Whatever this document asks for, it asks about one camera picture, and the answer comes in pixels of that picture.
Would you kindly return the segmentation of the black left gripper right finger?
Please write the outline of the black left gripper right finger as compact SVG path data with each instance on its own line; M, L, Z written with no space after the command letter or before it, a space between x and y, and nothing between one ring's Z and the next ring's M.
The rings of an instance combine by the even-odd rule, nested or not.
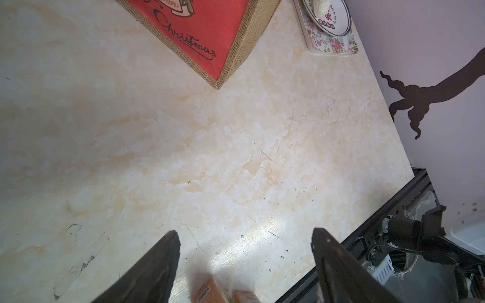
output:
M313 230L311 248L323 302L399 302L326 229Z

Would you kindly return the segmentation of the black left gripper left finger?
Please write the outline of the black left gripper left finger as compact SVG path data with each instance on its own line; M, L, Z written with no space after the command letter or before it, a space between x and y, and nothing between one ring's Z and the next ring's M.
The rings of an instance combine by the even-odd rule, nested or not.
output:
M168 302L180 247L178 233L169 231L94 302Z

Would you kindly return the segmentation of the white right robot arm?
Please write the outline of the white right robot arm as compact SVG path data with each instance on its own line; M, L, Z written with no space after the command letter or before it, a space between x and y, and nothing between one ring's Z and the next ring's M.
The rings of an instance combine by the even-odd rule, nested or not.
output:
M454 241L435 198L393 199L347 239L316 228L321 302L483 302L484 254Z

